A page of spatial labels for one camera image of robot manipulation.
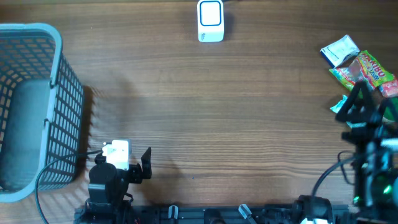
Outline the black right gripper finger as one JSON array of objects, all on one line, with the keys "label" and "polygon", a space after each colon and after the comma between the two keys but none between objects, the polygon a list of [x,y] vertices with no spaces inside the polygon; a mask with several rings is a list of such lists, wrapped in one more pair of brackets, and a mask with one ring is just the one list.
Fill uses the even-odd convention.
[{"label": "black right gripper finger", "polygon": [[377,112],[382,116],[383,123],[397,122],[397,98],[383,98]]},{"label": "black right gripper finger", "polygon": [[376,104],[366,82],[355,83],[335,119],[339,122],[350,123],[376,122]]}]

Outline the red white candy packet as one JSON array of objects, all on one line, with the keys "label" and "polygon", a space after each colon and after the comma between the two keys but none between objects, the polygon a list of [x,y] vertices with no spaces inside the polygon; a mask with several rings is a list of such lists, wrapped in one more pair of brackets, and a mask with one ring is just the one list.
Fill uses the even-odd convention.
[{"label": "red white candy packet", "polygon": [[381,84],[378,88],[382,96],[385,98],[392,98],[398,95],[398,81],[396,78]]}]

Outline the teal tissue packet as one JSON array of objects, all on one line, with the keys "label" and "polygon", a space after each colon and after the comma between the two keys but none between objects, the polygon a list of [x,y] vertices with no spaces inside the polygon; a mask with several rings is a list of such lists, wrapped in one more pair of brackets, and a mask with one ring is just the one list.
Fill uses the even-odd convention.
[{"label": "teal tissue packet", "polygon": [[[346,100],[348,99],[348,97],[346,95],[342,95],[342,99],[335,105],[332,106],[330,109],[332,110],[332,112],[334,112],[335,114],[337,114],[339,112],[339,110],[342,108],[342,106],[344,105],[344,103],[346,102]],[[360,128],[360,127],[364,127],[366,125],[366,123],[350,123],[350,122],[346,122],[346,124],[351,128]]]}]

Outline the Haribo gummy bag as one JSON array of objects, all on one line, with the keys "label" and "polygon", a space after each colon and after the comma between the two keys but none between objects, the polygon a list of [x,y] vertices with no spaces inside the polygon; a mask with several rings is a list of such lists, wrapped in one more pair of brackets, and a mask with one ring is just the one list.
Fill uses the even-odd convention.
[{"label": "Haribo gummy bag", "polygon": [[370,90],[395,81],[393,73],[388,72],[367,50],[361,51],[348,67],[331,68],[329,72],[349,91],[357,82],[365,82]]}]

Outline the white snack packet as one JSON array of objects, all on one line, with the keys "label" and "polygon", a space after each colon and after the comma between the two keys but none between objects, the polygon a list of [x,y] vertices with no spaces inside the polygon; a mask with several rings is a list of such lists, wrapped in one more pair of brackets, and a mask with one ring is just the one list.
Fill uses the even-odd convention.
[{"label": "white snack packet", "polygon": [[336,68],[345,63],[348,59],[357,56],[360,49],[349,35],[320,49],[323,58],[331,68]]}]

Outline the green lid jar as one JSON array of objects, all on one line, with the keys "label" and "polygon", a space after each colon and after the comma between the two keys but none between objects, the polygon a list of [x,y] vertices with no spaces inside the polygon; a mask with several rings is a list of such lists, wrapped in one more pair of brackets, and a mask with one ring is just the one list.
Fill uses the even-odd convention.
[{"label": "green lid jar", "polygon": [[388,98],[388,104],[386,106],[383,117],[388,121],[397,121],[397,97]]}]

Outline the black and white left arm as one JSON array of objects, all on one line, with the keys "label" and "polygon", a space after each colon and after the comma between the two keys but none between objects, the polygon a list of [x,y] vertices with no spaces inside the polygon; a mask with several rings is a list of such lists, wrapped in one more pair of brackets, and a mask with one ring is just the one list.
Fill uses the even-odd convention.
[{"label": "black and white left arm", "polygon": [[76,209],[74,223],[139,224],[141,219],[133,210],[134,197],[127,192],[129,184],[141,184],[152,177],[151,148],[141,157],[140,164],[128,164],[118,169],[106,162],[101,153],[95,157],[96,165],[89,171],[89,198]]}]

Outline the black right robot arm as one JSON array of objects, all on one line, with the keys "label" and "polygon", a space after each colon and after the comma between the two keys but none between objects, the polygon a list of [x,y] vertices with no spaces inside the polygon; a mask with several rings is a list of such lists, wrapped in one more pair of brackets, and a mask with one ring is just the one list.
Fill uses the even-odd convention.
[{"label": "black right robot arm", "polygon": [[[339,159],[318,178],[310,195],[302,195],[292,205],[292,223],[397,223],[397,121],[387,124],[384,113],[394,118],[397,110],[392,101],[374,102],[365,82],[356,82],[335,119],[353,127],[341,134],[342,140],[355,146],[351,157]],[[356,213],[346,212],[339,218],[331,203],[317,192],[323,181],[337,168],[351,164],[354,171],[353,205]]]}]

